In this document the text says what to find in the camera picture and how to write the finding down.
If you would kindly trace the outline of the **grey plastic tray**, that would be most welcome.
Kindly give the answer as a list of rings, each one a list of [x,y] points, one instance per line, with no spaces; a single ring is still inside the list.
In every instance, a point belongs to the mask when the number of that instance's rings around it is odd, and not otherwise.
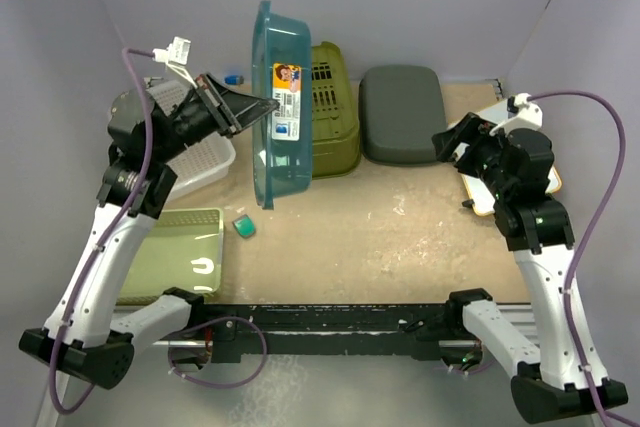
[[[360,81],[358,111],[364,156],[391,166],[436,161],[432,136],[445,129],[439,78],[425,66],[372,67]]]

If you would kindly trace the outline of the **blue transparent basket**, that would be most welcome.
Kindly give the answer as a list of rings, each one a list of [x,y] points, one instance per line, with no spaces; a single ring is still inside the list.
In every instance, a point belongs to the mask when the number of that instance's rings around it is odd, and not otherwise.
[[[252,94],[276,109],[253,125],[253,177],[257,204],[308,189],[313,171],[312,48],[303,21],[279,15],[261,2],[252,41]]]

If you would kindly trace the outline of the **white perforated plastic basket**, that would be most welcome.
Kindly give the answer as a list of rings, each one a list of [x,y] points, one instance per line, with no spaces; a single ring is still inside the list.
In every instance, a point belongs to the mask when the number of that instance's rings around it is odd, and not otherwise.
[[[188,88],[177,80],[146,77],[145,82],[147,91],[165,114],[169,114],[174,106],[186,99]],[[168,163],[177,174],[168,200],[179,199],[222,180],[227,176],[235,158],[236,151],[231,141],[218,134],[212,134],[188,147]]]

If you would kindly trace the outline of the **large olive green basket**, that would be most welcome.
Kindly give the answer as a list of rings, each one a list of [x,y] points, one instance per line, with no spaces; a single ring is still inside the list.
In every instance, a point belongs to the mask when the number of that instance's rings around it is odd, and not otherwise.
[[[340,48],[328,41],[312,47],[314,180],[347,175],[359,164],[357,102]]]

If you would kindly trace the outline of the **light green plastic tray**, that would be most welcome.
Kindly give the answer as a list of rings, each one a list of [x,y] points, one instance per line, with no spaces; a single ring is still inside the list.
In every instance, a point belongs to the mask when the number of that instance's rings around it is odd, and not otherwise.
[[[223,212],[165,210],[142,242],[116,304],[146,306],[176,287],[212,300],[221,286]]]

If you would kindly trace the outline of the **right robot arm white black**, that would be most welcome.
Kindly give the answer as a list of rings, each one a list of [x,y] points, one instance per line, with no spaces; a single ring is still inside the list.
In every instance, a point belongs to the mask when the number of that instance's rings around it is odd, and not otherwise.
[[[479,179],[491,193],[495,224],[524,278],[537,329],[531,342],[486,296],[445,313],[456,338],[477,337],[510,377],[529,424],[605,413],[628,401],[593,346],[574,272],[577,255],[569,215],[547,193],[552,143],[530,128],[505,131],[476,114],[433,135],[436,158]]]

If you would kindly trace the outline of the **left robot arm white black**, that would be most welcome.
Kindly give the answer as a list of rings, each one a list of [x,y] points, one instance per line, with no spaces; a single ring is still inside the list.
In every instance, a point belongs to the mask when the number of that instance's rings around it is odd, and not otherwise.
[[[202,295],[172,287],[120,321],[113,310],[143,241],[176,182],[170,162],[212,134],[231,138],[267,117],[278,103],[223,88],[202,74],[180,103],[164,111],[147,90],[117,97],[108,134],[109,165],[97,194],[87,244],[65,293],[19,348],[50,368],[103,389],[118,385],[136,354],[177,332],[202,334]]]

